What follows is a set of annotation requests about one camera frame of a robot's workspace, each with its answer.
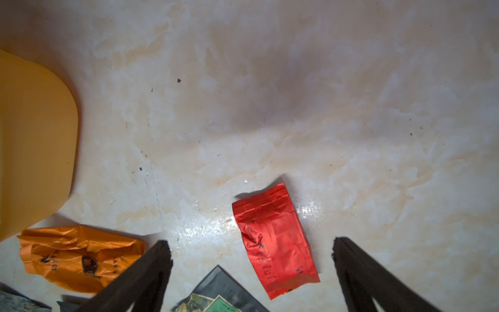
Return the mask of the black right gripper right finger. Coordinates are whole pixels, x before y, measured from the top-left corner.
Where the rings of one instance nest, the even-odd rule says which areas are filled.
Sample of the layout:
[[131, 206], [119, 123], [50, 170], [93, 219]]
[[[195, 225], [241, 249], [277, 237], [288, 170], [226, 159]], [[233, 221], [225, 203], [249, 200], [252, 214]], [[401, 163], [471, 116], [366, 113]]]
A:
[[332, 259], [348, 311], [439, 311], [348, 237], [337, 237]]

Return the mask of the orange foil tea bag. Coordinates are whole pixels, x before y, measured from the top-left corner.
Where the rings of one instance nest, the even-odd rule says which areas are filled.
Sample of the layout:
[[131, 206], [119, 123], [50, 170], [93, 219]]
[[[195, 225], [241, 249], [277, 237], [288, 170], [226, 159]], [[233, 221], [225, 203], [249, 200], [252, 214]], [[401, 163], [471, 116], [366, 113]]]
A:
[[28, 229], [18, 235], [29, 274], [77, 293], [95, 295], [145, 252], [145, 244], [86, 226]]

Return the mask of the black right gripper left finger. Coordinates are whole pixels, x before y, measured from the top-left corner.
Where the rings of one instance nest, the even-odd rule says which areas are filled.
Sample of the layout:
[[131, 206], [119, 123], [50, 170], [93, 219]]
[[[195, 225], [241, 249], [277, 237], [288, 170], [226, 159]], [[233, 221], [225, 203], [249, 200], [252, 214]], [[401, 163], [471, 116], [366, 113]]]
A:
[[160, 311], [173, 267], [166, 240], [157, 241], [144, 255], [78, 311]]

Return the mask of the illustrated tea bag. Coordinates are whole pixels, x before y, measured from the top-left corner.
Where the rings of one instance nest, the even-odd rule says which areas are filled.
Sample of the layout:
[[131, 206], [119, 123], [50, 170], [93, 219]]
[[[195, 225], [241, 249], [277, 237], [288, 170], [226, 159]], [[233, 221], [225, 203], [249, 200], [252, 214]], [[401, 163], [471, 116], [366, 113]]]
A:
[[1, 284], [1, 312], [51, 312], [48, 305], [36, 302]]

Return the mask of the red foil tea bag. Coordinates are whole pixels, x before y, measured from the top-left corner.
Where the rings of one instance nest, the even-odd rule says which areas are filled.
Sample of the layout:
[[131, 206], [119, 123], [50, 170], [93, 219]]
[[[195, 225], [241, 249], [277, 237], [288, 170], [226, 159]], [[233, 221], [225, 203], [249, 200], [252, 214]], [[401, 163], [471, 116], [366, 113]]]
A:
[[232, 204], [248, 258], [274, 300], [320, 277], [309, 243], [283, 183]]

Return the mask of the dark oolong tea bag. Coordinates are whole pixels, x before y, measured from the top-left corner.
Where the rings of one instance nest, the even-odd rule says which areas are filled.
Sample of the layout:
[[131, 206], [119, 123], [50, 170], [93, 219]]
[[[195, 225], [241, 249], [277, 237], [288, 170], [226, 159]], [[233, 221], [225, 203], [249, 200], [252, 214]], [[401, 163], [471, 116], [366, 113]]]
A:
[[269, 312], [219, 265], [171, 311]]

